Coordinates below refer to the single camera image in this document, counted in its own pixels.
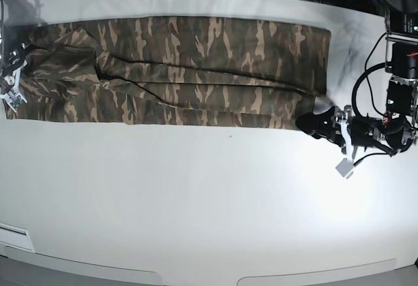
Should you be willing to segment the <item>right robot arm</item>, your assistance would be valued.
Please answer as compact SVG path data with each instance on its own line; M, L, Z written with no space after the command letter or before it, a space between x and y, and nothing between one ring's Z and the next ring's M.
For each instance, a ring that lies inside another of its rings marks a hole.
M20 90L22 69L27 65L28 43L8 44L5 35L5 4L1 0L1 100L13 111L24 103L26 97Z

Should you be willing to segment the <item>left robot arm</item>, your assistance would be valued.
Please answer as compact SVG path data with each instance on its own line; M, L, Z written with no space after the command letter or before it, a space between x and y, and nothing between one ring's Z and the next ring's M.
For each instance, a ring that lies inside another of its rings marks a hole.
M385 0L385 61L365 67L353 86L351 105L330 107L322 114L307 113L296 126L315 139L325 138L339 146L345 163L354 166L357 148L375 148L390 157L407 151L417 142L417 0ZM391 75L385 111L379 118L359 112L357 93L373 72Z

